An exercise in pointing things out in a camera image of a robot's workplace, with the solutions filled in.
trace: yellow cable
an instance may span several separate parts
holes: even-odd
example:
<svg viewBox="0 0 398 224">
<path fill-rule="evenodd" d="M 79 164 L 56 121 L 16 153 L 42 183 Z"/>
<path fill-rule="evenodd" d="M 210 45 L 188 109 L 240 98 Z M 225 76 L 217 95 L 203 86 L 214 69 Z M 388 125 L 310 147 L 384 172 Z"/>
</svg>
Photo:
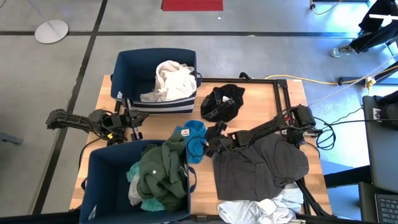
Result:
<svg viewBox="0 0 398 224">
<path fill-rule="evenodd" d="M 314 5 L 314 7 L 312 8 L 311 7 L 311 9 L 312 9 L 312 11 L 313 11 L 313 13 L 315 13 L 316 15 L 322 15 L 322 14 L 325 14 L 325 13 L 327 13 L 328 11 L 330 11 L 330 10 L 332 10 L 334 7 L 336 7 L 340 2 L 342 2 L 343 0 L 339 0 L 334 6 L 332 6 L 330 9 L 328 9 L 328 10 L 326 10 L 325 12 L 321 12 L 321 13 L 319 13 L 319 12 L 316 12 L 316 10 L 315 10 L 315 5 L 314 5 L 314 3 L 313 3 L 313 0 L 311 0 L 311 6 L 312 5 Z"/>
<path fill-rule="evenodd" d="M 338 85 L 337 82 L 323 82 L 323 81 L 318 81 L 318 80 L 312 80 L 312 79 L 309 79 L 309 78 L 296 77 L 294 75 L 270 75 L 270 76 L 265 77 L 265 79 L 272 78 L 272 77 L 290 77 L 290 78 L 297 78 L 297 79 L 300 79 L 300 80 L 305 80 L 305 81 L 315 82 L 315 83 L 320 83 L 320 84 Z M 343 83 L 352 83 L 352 82 L 355 82 L 355 81 L 356 80 L 350 80 L 350 81 L 345 81 Z"/>
<path fill-rule="evenodd" d="M 378 73 L 376 73 L 376 74 L 374 74 L 374 75 L 371 75 L 371 76 L 374 77 L 374 76 L 376 76 L 376 75 L 380 75 L 381 73 L 388 72 L 388 71 L 393 70 L 393 69 L 395 69 L 395 68 L 398 68 L 398 65 L 396 65 L 396 66 L 394 66 L 394 67 L 391 67 L 391 68 L 388 68 L 388 69 L 385 69 L 385 70 L 383 70 L 383 71 L 381 71 L 381 72 L 378 72 Z M 268 78 L 272 78 L 272 77 L 290 77 L 290 78 L 296 78 L 296 79 L 299 79 L 299 80 L 305 80 L 305 81 L 315 82 L 315 83 L 320 83 L 320 84 L 338 85 L 337 82 L 323 82 L 323 81 L 318 81 L 318 80 L 312 80 L 312 79 L 309 79 L 309 78 L 296 77 L 296 76 L 294 76 L 294 75 L 270 75 L 270 76 L 265 77 L 264 79 L 268 79 Z M 360 80 L 360 78 L 359 78 L 359 79 L 356 79 L 356 80 L 345 81 L 345 82 L 343 82 L 343 83 L 344 83 L 344 84 L 353 83 L 353 82 L 356 82 L 356 81 L 358 81 L 358 80 Z"/>
</svg>

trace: white stand base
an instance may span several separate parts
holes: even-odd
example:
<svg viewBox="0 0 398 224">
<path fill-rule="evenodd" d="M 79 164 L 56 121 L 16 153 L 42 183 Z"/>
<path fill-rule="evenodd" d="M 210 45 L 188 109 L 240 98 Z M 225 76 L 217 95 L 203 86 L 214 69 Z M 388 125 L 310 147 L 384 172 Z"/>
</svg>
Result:
<svg viewBox="0 0 398 224">
<path fill-rule="evenodd" d="M 49 21 L 53 29 L 45 22 L 35 31 L 35 38 L 42 44 L 52 44 L 62 40 L 69 31 L 68 24 L 60 20 Z"/>
</svg>

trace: white label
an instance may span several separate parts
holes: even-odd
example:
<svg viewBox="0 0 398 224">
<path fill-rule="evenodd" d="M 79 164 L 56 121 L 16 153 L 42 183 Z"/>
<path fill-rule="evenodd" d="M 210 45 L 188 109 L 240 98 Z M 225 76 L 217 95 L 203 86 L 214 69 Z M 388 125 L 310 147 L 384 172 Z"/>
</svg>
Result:
<svg viewBox="0 0 398 224">
<path fill-rule="evenodd" d="M 227 96 L 223 96 L 223 102 L 229 100 L 229 98 Z"/>
<path fill-rule="evenodd" d="M 88 216 L 88 221 L 92 220 L 95 218 L 95 211 L 97 209 L 97 205 L 94 206 L 93 210 L 91 211 L 90 215 Z"/>
<path fill-rule="evenodd" d="M 373 108 L 373 119 L 380 119 L 380 109 Z"/>
<path fill-rule="evenodd" d="M 123 93 L 119 92 L 118 96 L 116 97 L 117 99 L 121 99 L 123 97 Z"/>
<path fill-rule="evenodd" d="M 183 129 L 183 130 L 181 130 L 181 135 L 182 136 L 188 136 L 189 135 L 189 129 Z"/>
</svg>

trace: laundry bin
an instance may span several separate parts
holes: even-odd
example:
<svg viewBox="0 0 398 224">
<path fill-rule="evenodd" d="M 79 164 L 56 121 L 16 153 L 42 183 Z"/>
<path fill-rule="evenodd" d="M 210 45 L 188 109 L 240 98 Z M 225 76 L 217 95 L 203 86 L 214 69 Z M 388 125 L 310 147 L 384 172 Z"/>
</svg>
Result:
<svg viewBox="0 0 398 224">
<path fill-rule="evenodd" d="M 196 92 L 188 98 L 166 102 L 141 102 L 140 94 L 155 88 L 156 68 L 162 62 L 172 60 L 193 67 L 197 87 L 201 76 L 197 72 L 196 52 L 187 49 L 155 48 L 127 50 L 119 53 L 112 77 L 111 96 L 116 100 L 128 98 L 132 109 L 150 114 L 192 113 Z"/>
<path fill-rule="evenodd" d="M 187 206 L 177 212 L 146 212 L 140 209 L 141 203 L 132 206 L 128 199 L 130 183 L 126 172 L 141 159 L 148 144 L 161 145 L 163 142 L 139 140 L 94 150 L 88 162 L 80 223 L 164 223 L 188 217 L 191 210 L 189 192 L 194 190 L 190 189 L 189 175 Z"/>
</svg>

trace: teal towel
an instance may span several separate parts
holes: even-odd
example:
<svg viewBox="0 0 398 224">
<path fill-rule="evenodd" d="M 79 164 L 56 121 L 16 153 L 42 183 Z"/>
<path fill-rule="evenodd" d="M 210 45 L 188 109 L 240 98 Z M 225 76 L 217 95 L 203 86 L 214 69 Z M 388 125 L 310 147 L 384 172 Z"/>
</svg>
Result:
<svg viewBox="0 0 398 224">
<path fill-rule="evenodd" d="M 126 172 L 127 181 L 131 182 L 135 175 L 139 175 L 139 162 L 136 162 L 130 167 L 129 172 Z M 141 209 L 147 212 L 158 212 L 166 210 L 166 208 L 156 198 L 143 199 Z"/>
<path fill-rule="evenodd" d="M 203 159 L 203 149 L 206 144 L 206 126 L 201 121 L 190 120 L 184 124 L 184 127 L 177 126 L 174 131 L 181 133 L 183 129 L 189 129 L 190 131 L 189 135 L 185 137 L 188 161 L 192 164 L 198 164 Z"/>
</svg>

